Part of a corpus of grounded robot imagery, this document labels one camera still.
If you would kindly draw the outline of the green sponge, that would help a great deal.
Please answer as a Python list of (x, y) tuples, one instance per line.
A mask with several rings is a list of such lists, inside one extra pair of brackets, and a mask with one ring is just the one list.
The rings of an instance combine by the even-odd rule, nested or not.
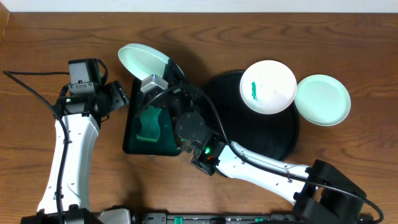
[(136, 134), (140, 141), (157, 142), (160, 138), (159, 115), (161, 109), (149, 106), (139, 115), (142, 124), (141, 130)]

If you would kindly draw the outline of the mint plate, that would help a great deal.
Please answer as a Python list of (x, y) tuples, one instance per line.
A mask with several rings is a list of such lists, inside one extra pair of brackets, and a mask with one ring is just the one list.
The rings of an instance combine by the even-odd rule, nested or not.
[(310, 75), (297, 85), (295, 105), (307, 121), (319, 126), (334, 126), (349, 115), (351, 97), (337, 79)]
[(163, 79), (170, 57), (144, 44), (127, 44), (118, 51), (122, 65), (141, 81)]

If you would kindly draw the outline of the white plate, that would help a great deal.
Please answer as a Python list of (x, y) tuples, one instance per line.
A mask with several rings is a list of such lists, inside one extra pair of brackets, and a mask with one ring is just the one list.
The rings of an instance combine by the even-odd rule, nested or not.
[(239, 92), (251, 110), (260, 114), (276, 114), (294, 101), (297, 81), (293, 71), (285, 64), (263, 60), (244, 71)]

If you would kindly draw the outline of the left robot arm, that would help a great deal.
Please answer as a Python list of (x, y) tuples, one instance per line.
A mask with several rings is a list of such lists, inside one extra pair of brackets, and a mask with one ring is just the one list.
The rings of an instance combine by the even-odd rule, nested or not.
[(102, 120), (129, 103), (119, 81), (97, 87), (93, 82), (64, 88), (56, 104), (56, 143), (49, 181), (37, 213), (22, 223), (130, 223), (130, 211), (111, 207), (91, 211), (89, 179), (93, 149)]

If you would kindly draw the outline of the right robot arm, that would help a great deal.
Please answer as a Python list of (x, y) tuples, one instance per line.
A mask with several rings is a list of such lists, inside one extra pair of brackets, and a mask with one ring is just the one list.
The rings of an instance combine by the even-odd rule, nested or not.
[(358, 222), (366, 194), (331, 164), (286, 164), (230, 141), (214, 102), (171, 60), (143, 63), (136, 77), (145, 96), (140, 114), (151, 106), (169, 110), (177, 144), (193, 151), (196, 167), (280, 195), (308, 223)]

